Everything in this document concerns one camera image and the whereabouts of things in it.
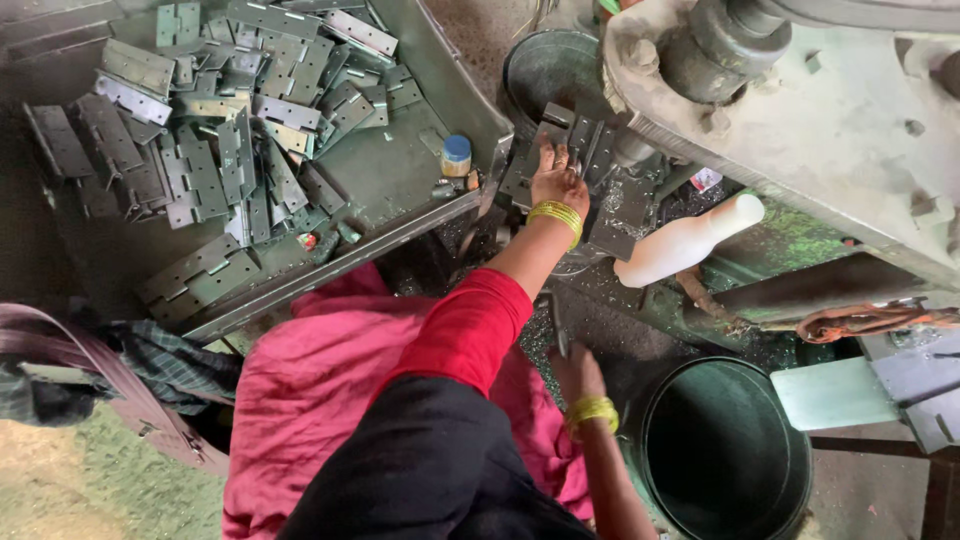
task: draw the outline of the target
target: metal tray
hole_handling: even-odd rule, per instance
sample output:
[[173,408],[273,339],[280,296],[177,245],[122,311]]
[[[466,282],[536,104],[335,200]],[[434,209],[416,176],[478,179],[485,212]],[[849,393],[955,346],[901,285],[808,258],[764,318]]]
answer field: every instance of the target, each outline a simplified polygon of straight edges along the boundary
[[[364,232],[323,265],[305,253],[293,235],[252,251],[262,270],[249,285],[204,308],[175,330],[202,341],[235,330],[258,313],[329,282],[382,255],[420,233],[481,204],[488,204],[506,166],[513,124],[474,85],[459,54],[447,41],[421,0],[372,0],[392,34],[399,39],[398,61],[406,64],[426,98],[392,114],[390,125],[355,131],[319,160],[321,173],[339,186],[350,205],[338,211]],[[207,12],[204,20],[216,16]],[[156,13],[144,12],[111,23],[118,40],[151,47]],[[69,103],[93,86],[102,41],[0,67],[0,111],[19,102],[31,105]],[[223,233],[214,219],[176,231],[166,219],[131,224],[122,219],[84,219],[76,193],[65,188],[41,192],[25,121],[0,131],[0,179],[16,183],[0,201],[0,226],[10,236],[24,231],[29,241],[0,238],[0,298],[36,303],[50,295],[81,292],[108,319],[149,316],[135,289],[153,274],[199,249]],[[466,135],[474,164],[488,179],[479,190],[436,202],[430,190],[441,176],[440,165],[420,142],[426,129]],[[16,207],[29,211],[7,212]],[[49,234],[55,220],[59,238]],[[20,257],[15,257],[17,249]],[[59,254],[63,249],[65,256]],[[37,276],[56,279],[54,287]],[[74,281],[79,287],[62,285]]]

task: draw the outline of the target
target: gold bangle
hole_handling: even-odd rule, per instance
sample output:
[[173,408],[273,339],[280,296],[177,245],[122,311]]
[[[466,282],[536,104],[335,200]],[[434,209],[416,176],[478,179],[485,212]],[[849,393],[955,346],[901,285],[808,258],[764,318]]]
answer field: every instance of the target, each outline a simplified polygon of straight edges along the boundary
[[620,416],[613,408],[613,402],[606,397],[580,398],[566,410],[565,417],[566,431],[573,440],[577,440],[577,428],[580,424],[590,418],[606,418],[610,422],[610,433],[616,433],[616,429],[620,427]]
[[584,221],[580,218],[580,214],[577,213],[577,210],[557,201],[543,201],[542,203],[538,203],[535,207],[533,207],[530,210],[530,213],[527,214],[527,223],[530,223],[530,220],[538,215],[549,215],[556,217],[570,226],[570,229],[573,230],[574,237],[573,243],[570,244],[570,247],[566,249],[567,251],[577,247],[577,244],[580,243],[580,235],[584,230]]

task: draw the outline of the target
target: concrete floor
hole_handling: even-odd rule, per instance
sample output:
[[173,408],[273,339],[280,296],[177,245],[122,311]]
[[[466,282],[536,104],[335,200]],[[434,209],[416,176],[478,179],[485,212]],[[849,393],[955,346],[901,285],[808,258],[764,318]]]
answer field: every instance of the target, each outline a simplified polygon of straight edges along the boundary
[[[493,98],[500,63],[523,35],[515,37],[537,0],[425,2],[472,66],[478,84]],[[540,27],[576,26],[589,14],[588,0],[563,0]],[[571,293],[564,293],[562,300],[571,313],[567,317],[571,332],[594,349],[604,366],[623,365],[628,358],[642,369],[644,360],[697,354],[608,307]],[[540,366],[549,339],[545,312],[539,312],[521,344]],[[618,380],[610,378],[608,386],[616,399],[622,391]],[[909,430],[899,424],[829,434],[910,438]],[[804,539],[920,537],[925,462],[819,451],[814,459],[812,519]],[[141,444],[106,406],[75,428],[46,430],[0,422],[0,539],[214,539],[219,537],[222,489],[222,479]]]

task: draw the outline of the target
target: woman's left hand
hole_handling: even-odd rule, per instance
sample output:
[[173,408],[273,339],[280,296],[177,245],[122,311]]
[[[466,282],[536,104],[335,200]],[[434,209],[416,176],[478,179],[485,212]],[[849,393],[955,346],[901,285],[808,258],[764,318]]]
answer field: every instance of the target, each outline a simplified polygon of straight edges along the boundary
[[587,219],[590,210],[590,194],[584,180],[577,175],[575,163],[570,163],[570,154],[565,144],[553,144],[543,137],[540,143],[540,168],[530,181],[530,194],[534,206],[543,201],[564,203]]

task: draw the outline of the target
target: pink cloth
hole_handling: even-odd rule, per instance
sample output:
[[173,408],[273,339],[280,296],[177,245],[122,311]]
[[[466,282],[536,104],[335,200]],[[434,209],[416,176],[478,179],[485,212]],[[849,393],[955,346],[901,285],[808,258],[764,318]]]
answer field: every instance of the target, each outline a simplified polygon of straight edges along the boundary
[[[253,346],[237,386],[223,536],[273,538],[353,433],[436,300],[395,297],[372,264],[295,300]],[[583,454],[536,368],[513,346],[490,389],[537,487],[592,517]]]

